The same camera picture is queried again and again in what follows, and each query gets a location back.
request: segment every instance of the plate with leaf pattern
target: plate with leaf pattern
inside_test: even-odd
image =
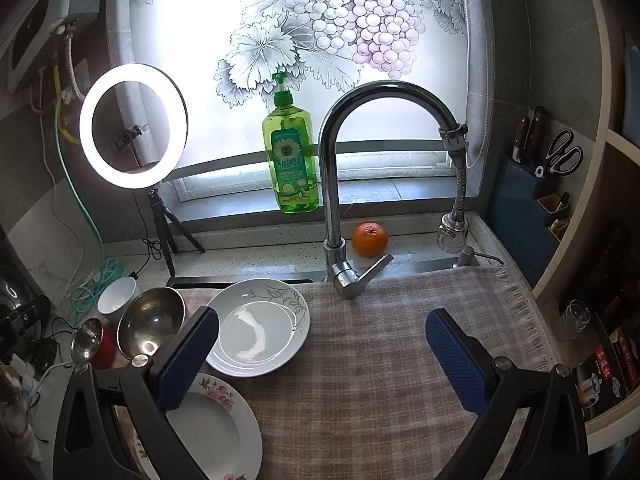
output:
[[[166,418],[209,480],[255,480],[262,436],[251,407],[225,381],[199,373],[177,410]],[[137,434],[136,455],[150,480],[159,480]]]
[[[309,332],[309,310],[295,288],[277,280],[245,280],[209,302],[220,333],[207,363],[233,377],[267,374],[300,350]]]

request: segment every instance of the yellow hose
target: yellow hose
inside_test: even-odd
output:
[[[60,114],[61,114],[61,111],[62,111],[62,99],[60,99],[60,96],[62,95],[62,87],[60,86],[60,69],[58,68],[57,65],[55,67],[53,67],[53,84],[54,84],[54,86],[56,88],[57,114],[58,114],[58,117],[60,117]],[[66,130],[65,128],[63,128],[60,125],[58,125],[58,130],[60,131],[62,136],[65,137],[66,140],[68,140],[69,142],[71,142],[73,144],[77,144],[78,146],[80,145],[80,141],[78,139],[76,139],[73,135],[71,135],[68,132],[68,130]]]

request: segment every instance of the faucet spout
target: faucet spout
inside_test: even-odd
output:
[[[451,111],[440,99],[418,85],[404,81],[375,81],[358,86],[347,92],[334,104],[324,118],[320,129],[319,160],[326,227],[324,252],[327,275],[328,279],[334,282],[344,298],[353,297],[353,291],[348,294],[344,292],[347,283],[350,280],[359,280],[360,277],[355,270],[351,269],[346,260],[345,243],[340,232],[340,203],[335,143],[342,123],[351,112],[364,103],[385,97],[396,97],[414,102],[427,110],[438,123],[444,147],[449,152],[449,156],[456,168],[458,184],[453,209],[451,213],[445,215],[443,225],[440,226],[438,244],[447,252],[460,252],[460,248],[466,244],[466,231],[468,230],[468,223],[464,218],[466,125],[458,124]],[[383,257],[374,266],[376,273],[382,270],[390,260],[391,258]],[[357,290],[358,294],[360,294],[364,290],[364,286],[358,287]]]

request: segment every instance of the sink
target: sink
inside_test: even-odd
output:
[[[405,278],[415,276],[432,270],[451,269],[458,262],[458,258],[441,258],[438,260],[426,260],[423,262],[399,262],[386,266],[378,275],[379,278]],[[474,258],[472,265],[478,266],[478,261]],[[366,268],[357,269],[364,272]],[[255,267],[255,272],[238,274],[235,276],[185,276],[170,278],[166,286],[173,288],[227,288],[242,280],[250,278],[271,278],[281,282],[290,283],[314,283],[324,282],[326,278],[325,270],[312,270],[309,272],[292,272],[289,274],[267,274],[260,272],[260,267]]]

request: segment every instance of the checkered towel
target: checkered towel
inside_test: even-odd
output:
[[[333,285],[296,285],[311,316],[298,354],[266,376],[212,370],[254,410],[264,480],[430,479],[476,416],[463,411],[424,336],[427,313],[446,308],[494,356],[547,370],[529,292],[507,270],[463,267],[375,280],[355,300]],[[189,310],[219,291],[181,290]],[[499,478],[524,423],[519,413],[487,478]]]

